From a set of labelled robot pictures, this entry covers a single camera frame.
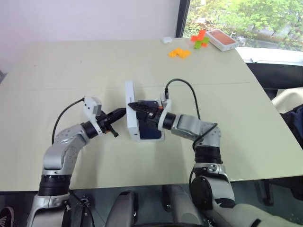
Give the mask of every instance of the small white object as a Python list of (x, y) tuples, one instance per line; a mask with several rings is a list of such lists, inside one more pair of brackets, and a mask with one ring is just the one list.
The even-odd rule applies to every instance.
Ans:
[(84, 113), (88, 117), (90, 123), (94, 126), (98, 135), (102, 135), (103, 132), (100, 129), (96, 117), (101, 114), (101, 101), (96, 97), (85, 97), (84, 98)]
[(172, 42), (172, 38), (169, 36), (163, 37), (161, 40), (164, 44), (169, 44)]
[(234, 49), (239, 45), (238, 41), (229, 37), (220, 29), (208, 31), (205, 36), (209, 37), (209, 42), (222, 52)]

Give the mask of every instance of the yellow toy block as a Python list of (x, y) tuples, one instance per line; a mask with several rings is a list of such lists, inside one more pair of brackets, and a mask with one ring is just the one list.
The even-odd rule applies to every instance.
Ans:
[(191, 54), (191, 52), (189, 50), (184, 50), (184, 53), (186, 56), (189, 56)]
[(181, 48), (177, 48), (177, 49), (175, 49), (175, 52), (177, 53), (177, 55), (179, 55), (180, 53), (183, 52), (183, 50)]
[(182, 59), (185, 59), (186, 58), (186, 54), (184, 52), (178, 54), (178, 56)]
[(177, 53), (175, 51), (172, 51), (169, 53), (169, 57), (174, 58), (176, 57)]
[(189, 50), (182, 50), (181, 48), (177, 48), (169, 53), (169, 57), (174, 58), (178, 55), (180, 58), (185, 59), (190, 54), (191, 52)]

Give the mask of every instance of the green toy block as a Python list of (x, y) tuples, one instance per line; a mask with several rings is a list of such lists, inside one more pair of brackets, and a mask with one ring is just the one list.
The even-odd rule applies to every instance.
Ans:
[(202, 41), (197, 40), (195, 42), (194, 49), (200, 49), (201, 48), (201, 44), (202, 44)]
[(207, 44), (208, 42), (209, 42), (209, 37), (204, 37), (202, 43)]

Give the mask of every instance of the white box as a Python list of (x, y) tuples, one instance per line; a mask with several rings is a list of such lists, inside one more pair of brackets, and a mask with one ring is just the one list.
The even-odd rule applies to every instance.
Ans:
[(135, 102), (134, 100), (134, 85), (132, 81), (125, 82), (125, 98), (126, 98), (126, 119), (129, 134), (133, 140), (140, 140), (140, 133), (136, 111), (128, 106), (129, 103)]
[(239, 45), (238, 41), (229, 37), (220, 29), (208, 31), (205, 36), (209, 37), (209, 42), (222, 52), (234, 49)]

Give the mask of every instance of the black cable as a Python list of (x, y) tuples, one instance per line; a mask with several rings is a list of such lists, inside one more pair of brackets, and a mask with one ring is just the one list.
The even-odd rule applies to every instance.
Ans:
[(197, 102), (196, 93), (195, 93), (193, 87), (190, 85), (190, 83), (188, 83), (186, 80), (183, 80), (183, 79), (172, 79), (172, 80), (170, 80), (170, 81), (167, 83), (167, 85), (166, 85), (166, 87), (165, 87), (165, 89), (164, 89), (165, 97), (166, 97), (166, 98), (169, 98), (169, 85), (170, 85), (172, 82), (174, 82), (174, 81), (180, 81), (180, 82), (186, 83), (186, 84), (189, 86), (189, 88), (191, 89), (191, 91), (193, 92), (193, 95), (194, 95), (195, 104), (196, 104), (196, 110), (197, 110), (197, 116), (198, 116), (198, 118), (199, 118), (199, 120), (200, 120), (200, 112), (199, 112), (199, 107), (198, 107), (198, 102)]
[(88, 207), (86, 206), (86, 210), (88, 211), (88, 214), (89, 214), (89, 216), (90, 216), (91, 226), (92, 226), (92, 227), (95, 227), (95, 221), (94, 221), (93, 215), (91, 214), (90, 208), (88, 208)]
[(94, 218), (93, 218), (93, 215), (92, 215), (92, 213), (91, 213), (90, 208), (89, 208), (88, 206), (86, 206), (86, 205), (81, 201), (81, 199), (80, 199), (78, 196), (75, 195), (75, 193), (74, 193), (73, 191), (70, 190), (70, 194), (71, 194), (79, 203), (81, 203), (81, 204), (83, 204), (83, 205), (85, 206), (85, 208), (86, 208), (86, 210), (87, 210), (87, 212), (88, 212), (88, 214), (89, 214), (89, 216), (90, 216), (91, 225), (92, 225), (92, 227), (95, 227), (95, 221), (94, 221)]
[(58, 123), (59, 123), (60, 118), (62, 117), (62, 115), (63, 115), (69, 108), (71, 108), (73, 105), (76, 105), (77, 103), (80, 103), (80, 102), (82, 102), (82, 101), (84, 101), (84, 98), (82, 98), (82, 99), (80, 99), (80, 100), (78, 100), (78, 101), (76, 101), (76, 102), (70, 104), (68, 107), (66, 107), (66, 108), (61, 112), (61, 114), (60, 114), (59, 117), (57, 118), (56, 123), (55, 123), (55, 125), (54, 125), (54, 127), (53, 127), (52, 144), (54, 143), (56, 128), (57, 128), (57, 125), (58, 125)]
[(190, 172), (190, 175), (189, 175), (189, 189), (190, 189), (190, 186), (191, 186), (191, 178), (193, 177), (193, 173), (194, 173), (194, 168), (191, 170)]
[(211, 130), (213, 130), (215, 127), (217, 127), (217, 125), (218, 125), (217, 123), (214, 123), (213, 126), (212, 126), (209, 130), (207, 130), (207, 131), (204, 132), (201, 136), (198, 136), (197, 139), (195, 139), (195, 141), (193, 142), (193, 145), (192, 145), (193, 150), (195, 150), (195, 145), (196, 145), (197, 143), (201, 142), (200, 140), (201, 140), (204, 136), (206, 136), (208, 133), (210, 133)]

